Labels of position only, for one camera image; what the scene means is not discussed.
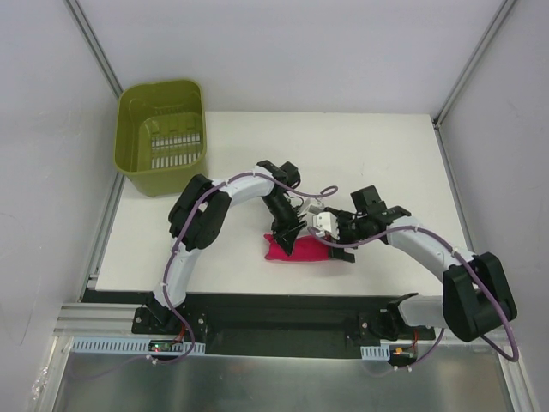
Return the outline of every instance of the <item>white tabletop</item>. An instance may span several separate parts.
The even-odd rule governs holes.
[[[457,246],[464,246],[449,182],[427,115],[208,112],[210,178],[230,178],[258,161],[291,161],[302,191],[340,191],[325,203],[354,211],[349,193],[375,185],[389,207],[401,205]],[[97,290],[149,291],[170,253],[168,212],[178,196],[149,198],[125,180],[100,268]],[[202,254],[190,292],[241,294],[441,294],[437,279],[382,242],[359,248],[356,264],[264,260],[272,217],[257,199],[230,210]]]

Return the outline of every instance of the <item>metal rod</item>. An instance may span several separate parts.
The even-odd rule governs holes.
[[[105,256],[109,234],[111,233],[112,223],[114,222],[118,203],[120,202],[120,197],[122,196],[123,188],[124,176],[117,173],[114,178],[114,182],[112,183],[111,192],[105,206],[105,211],[101,216],[100,228],[95,236],[94,248],[92,249],[92,255],[90,257],[89,264],[87,265],[86,278],[82,283],[80,298],[84,295],[84,292],[86,292],[87,282],[89,281],[90,276],[99,273],[101,263],[103,262],[103,257]]]
[[[484,34],[480,38],[479,44],[474,48],[473,54],[465,64],[462,72],[457,78],[457,81],[454,84],[454,87],[451,89],[446,101],[443,104],[442,109],[439,114],[435,117],[435,125],[438,127],[448,116],[448,113],[452,106],[455,104],[455,101],[459,97],[460,93],[467,84],[469,78],[473,74],[475,68],[478,66],[479,61],[486,54],[486,51],[492,44],[496,34],[498,34],[499,29],[506,22],[507,17],[510,15],[510,11],[513,9],[518,0],[504,0],[499,6],[498,11],[490,21],[488,28],[485,30]]]
[[[105,79],[111,86],[112,92],[117,98],[120,97],[120,94],[122,94],[123,91],[122,86],[120,85],[120,82],[118,81],[117,76],[115,75],[114,70],[109,63],[109,60],[106,58],[105,52],[103,51],[101,44],[97,40],[97,37],[95,36],[95,33],[91,25],[89,24],[89,20],[87,19],[86,14],[84,13],[84,10],[82,9],[80,3],[78,3],[78,0],[64,1],[65,4],[67,4],[67,7],[69,8],[69,11],[72,14],[73,18],[75,19],[76,25],[80,29],[82,36],[84,36],[87,45],[93,53],[97,64],[101,68]]]
[[[437,136],[438,149],[440,150],[440,155],[443,158],[444,169],[446,170],[446,176],[448,177],[449,187],[452,191],[452,197],[454,198],[455,209],[457,210],[457,217],[460,220],[462,226],[463,237],[465,238],[465,245],[470,251],[474,250],[473,241],[471,240],[471,232],[469,231],[469,226],[465,219],[463,213],[463,201],[460,196],[460,192],[457,188],[457,182],[455,178],[454,170],[450,164],[448,153],[444,147],[444,139],[442,137],[442,131],[440,127],[434,125],[435,135]]]

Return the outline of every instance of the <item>black mounting bracket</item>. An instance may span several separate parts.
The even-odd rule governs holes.
[[[475,256],[470,264],[503,309],[507,320],[516,318],[515,301],[499,259],[487,252]],[[474,287],[462,265],[451,266],[443,274],[443,315],[452,332],[464,342],[471,342],[502,324],[492,304]]]
[[[369,323],[368,330],[372,335],[388,341],[396,341],[402,335],[413,333],[414,328],[404,323],[398,306],[406,299],[417,294],[405,294],[388,302]]]
[[[301,180],[298,168],[289,161],[280,167],[275,166],[270,161],[260,161],[257,165],[267,169],[273,175],[273,178],[284,185],[292,187]],[[300,219],[299,208],[292,206],[284,196],[286,193],[287,191],[283,187],[276,185],[267,196],[262,197],[262,200],[274,218],[271,225],[274,241],[290,256],[293,253],[299,231],[307,223]]]
[[[190,180],[168,215],[168,221],[171,223],[170,234],[173,238],[177,238],[181,233],[198,198],[212,187],[212,181],[202,174],[197,174]],[[204,210],[196,211],[183,237],[187,251],[195,248],[205,249],[214,243],[220,234],[226,212],[231,206],[231,197],[224,191],[212,193],[206,201],[208,206]]]
[[[363,239],[368,239],[387,229],[396,219],[410,216],[410,212],[401,206],[387,209],[387,206],[377,193],[376,186],[368,186],[351,193],[351,198],[357,213],[345,210],[326,208],[325,210],[335,216],[339,240],[337,243],[348,245]],[[387,236],[381,238],[387,245]]]

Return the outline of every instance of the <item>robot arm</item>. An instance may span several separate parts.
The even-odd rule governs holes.
[[[370,325],[372,333],[395,340],[402,328],[435,326],[450,328],[457,337],[470,342],[502,324],[454,252],[432,236],[417,229],[389,230],[380,236],[388,229],[423,227],[407,210],[400,206],[388,209],[374,186],[355,191],[351,197],[357,213],[326,208],[313,220],[313,226],[341,245],[380,239],[414,258],[443,284],[442,296],[408,294],[391,302]],[[494,296],[506,318],[514,319],[516,306],[499,259],[491,253],[480,256],[471,251],[459,250],[459,253]]]
[[[267,179],[257,179],[256,173],[269,176],[284,183],[296,185],[299,182],[299,171],[292,163],[276,167],[269,161],[259,162],[246,176],[220,188],[207,199],[194,216],[182,242],[179,243],[175,257],[168,272],[169,282],[166,285],[171,303],[177,307],[185,299],[190,274],[202,249],[210,246],[221,230],[227,211],[238,204],[256,197],[261,197],[274,217],[272,231],[274,239],[289,255],[299,230],[305,226],[298,211],[287,201],[282,188]],[[203,175],[196,175],[187,185],[168,216],[171,223],[170,233],[173,238],[179,236],[191,209],[197,199],[208,189],[222,183],[222,179],[210,180]],[[154,288],[154,298],[163,307],[167,302],[163,294],[163,283]]]

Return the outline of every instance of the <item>plastic basket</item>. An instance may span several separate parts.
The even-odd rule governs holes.
[[[207,174],[200,87],[189,80],[139,84],[118,101],[114,163],[147,196],[182,191]]]

